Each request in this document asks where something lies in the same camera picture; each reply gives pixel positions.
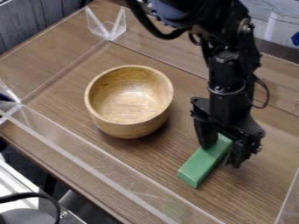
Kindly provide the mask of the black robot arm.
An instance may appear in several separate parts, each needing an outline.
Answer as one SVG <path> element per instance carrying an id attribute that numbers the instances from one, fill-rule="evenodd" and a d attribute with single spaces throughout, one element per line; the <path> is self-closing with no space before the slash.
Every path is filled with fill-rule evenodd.
<path id="1" fill-rule="evenodd" d="M 201 47 L 210 69 L 207 98 L 191 99 L 198 139 L 210 148 L 223 135 L 233 141 L 227 164 L 241 167 L 259 152 L 263 128 L 251 116 L 255 71 L 262 54 L 255 43 L 255 25 L 239 0 L 126 0 L 143 27 L 159 39 L 183 34 Z"/>

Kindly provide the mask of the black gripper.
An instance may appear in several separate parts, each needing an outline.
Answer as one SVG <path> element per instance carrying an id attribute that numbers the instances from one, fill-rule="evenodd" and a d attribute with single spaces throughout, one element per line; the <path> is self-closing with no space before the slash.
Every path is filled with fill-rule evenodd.
<path id="1" fill-rule="evenodd" d="M 201 147 L 209 149 L 217 143 L 218 133 L 230 138 L 234 143 L 227 164 L 239 168 L 242 163 L 250 159 L 251 153 L 259 153 L 262 138 L 266 136 L 263 128 L 251 114 L 238 117 L 230 124 L 221 122 L 211 115 L 209 98 L 193 97 L 191 105 L 191 117 Z"/>

